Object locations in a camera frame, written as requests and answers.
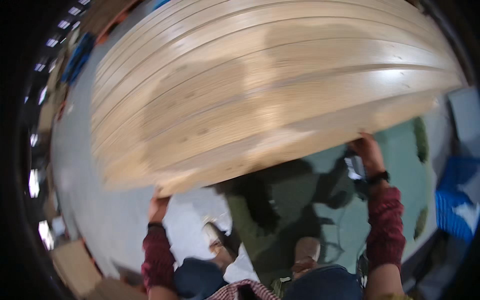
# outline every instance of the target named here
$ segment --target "fluorescent light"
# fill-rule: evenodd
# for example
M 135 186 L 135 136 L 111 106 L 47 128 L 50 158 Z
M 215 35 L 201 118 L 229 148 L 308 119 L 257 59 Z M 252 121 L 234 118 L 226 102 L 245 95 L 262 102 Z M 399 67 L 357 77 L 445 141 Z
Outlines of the fluorescent light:
M 67 21 L 65 21 L 65 20 L 62 20 L 62 21 L 60 21 L 60 23 L 59 23 L 57 26 L 60 27 L 61 29 L 65 29 L 65 28 L 67 28 L 69 25 L 70 25 L 70 22 L 67 22 Z
M 72 7 L 68 10 L 69 13 L 71 13 L 72 15 L 76 16 L 78 15 L 79 12 L 81 12 L 82 10 L 79 10 L 78 8 L 76 7 Z
M 43 63 L 38 63 L 35 65 L 34 70 L 38 72 L 42 72 L 43 68 L 45 68 L 45 65 Z
M 55 65 L 57 63 L 57 59 L 54 59 L 51 63 L 50 63 L 50 68 L 48 69 L 48 72 L 52 72 L 53 68 L 55 68 Z
M 49 47 L 55 47 L 55 45 L 58 43 L 58 40 L 56 39 L 53 39 L 53 38 L 49 38 L 48 41 L 47 41 L 47 46 Z
M 45 99 L 45 95 L 47 94 L 47 87 L 45 86 L 40 93 L 40 98 L 38 100 L 38 105 L 42 104 L 43 100 Z
M 77 21 L 75 24 L 73 24 L 72 30 L 74 30 L 75 28 L 77 28 L 78 25 L 80 25 L 80 21 Z
M 38 170 L 30 170 L 30 180 L 28 181 L 28 189 L 30 191 L 30 197 L 38 197 L 40 192 L 40 186 L 38 185 Z
M 50 227 L 48 227 L 47 220 L 40 221 L 38 223 L 38 233 L 40 234 L 40 238 L 42 239 L 42 242 L 45 244 L 45 247 L 47 248 L 47 250 L 52 250 L 55 244 L 55 241 L 53 240 L 53 235 L 50 232 Z
M 30 145 L 34 147 L 38 141 L 38 134 L 32 134 L 30 136 Z

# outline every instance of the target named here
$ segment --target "person's left hand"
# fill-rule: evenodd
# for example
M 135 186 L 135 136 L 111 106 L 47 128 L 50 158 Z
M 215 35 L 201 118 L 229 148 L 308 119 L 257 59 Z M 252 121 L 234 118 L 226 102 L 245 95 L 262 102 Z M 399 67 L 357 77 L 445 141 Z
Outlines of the person's left hand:
M 168 202 L 171 196 L 158 198 L 159 190 L 155 189 L 152 199 L 150 199 L 150 206 L 148 207 L 148 222 L 160 223 L 167 213 Z

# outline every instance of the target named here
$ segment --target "blue jeans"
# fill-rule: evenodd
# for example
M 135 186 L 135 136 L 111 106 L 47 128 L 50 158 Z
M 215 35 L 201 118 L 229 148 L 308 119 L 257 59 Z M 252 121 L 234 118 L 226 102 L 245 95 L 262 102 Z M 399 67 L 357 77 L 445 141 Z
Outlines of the blue jeans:
M 216 264 L 196 258 L 186 258 L 174 277 L 179 295 L 192 300 L 206 299 L 228 284 Z M 362 291 L 356 275 L 334 264 L 295 280 L 283 299 L 361 300 Z

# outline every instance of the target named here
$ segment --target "person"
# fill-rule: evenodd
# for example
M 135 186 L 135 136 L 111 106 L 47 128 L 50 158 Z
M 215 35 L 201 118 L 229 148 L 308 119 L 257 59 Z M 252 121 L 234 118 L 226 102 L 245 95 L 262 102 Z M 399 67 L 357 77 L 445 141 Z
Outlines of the person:
M 373 136 L 367 133 L 361 133 L 361 136 L 349 146 L 362 158 L 369 182 L 368 221 L 371 231 L 366 241 L 369 261 L 367 286 L 362 291 L 358 277 L 344 267 L 319 265 L 319 241 L 305 237 L 298 241 L 295 248 L 293 282 L 285 292 L 285 300 L 405 298 L 400 280 L 401 256 L 405 247 L 400 191 L 387 182 L 382 153 Z M 204 232 L 215 258 L 209 261 L 186 258 L 182 266 L 174 270 L 175 259 L 162 226 L 168 201 L 169 197 L 154 196 L 149 208 L 148 233 L 143 241 L 145 261 L 142 264 L 149 299 L 278 299 L 259 282 L 245 279 L 229 284 L 223 279 L 236 254 L 224 243 L 222 232 L 212 223 L 205 225 Z

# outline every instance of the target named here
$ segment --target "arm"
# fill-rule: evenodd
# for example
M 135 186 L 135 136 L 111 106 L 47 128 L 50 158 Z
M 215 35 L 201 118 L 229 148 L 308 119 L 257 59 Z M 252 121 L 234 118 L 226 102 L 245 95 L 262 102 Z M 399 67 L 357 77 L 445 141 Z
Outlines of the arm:
M 142 276 L 151 300 L 177 300 L 173 280 L 175 258 L 170 252 L 170 243 L 162 226 L 170 198 L 150 201 L 148 233 L 143 242 L 145 261 L 142 264 Z
M 388 294 L 403 295 L 400 267 L 405 237 L 402 234 L 403 205 L 400 191 L 381 181 L 369 200 L 368 215 L 372 226 L 367 238 L 369 275 L 365 299 L 381 299 Z
M 372 135 L 349 144 L 362 158 L 367 176 L 374 177 L 385 171 L 382 152 Z M 382 180 L 370 187 L 368 202 L 369 223 L 367 238 L 369 275 L 365 299 L 376 300 L 389 294 L 403 295 L 400 266 L 405 237 L 403 236 L 403 205 L 400 191 Z

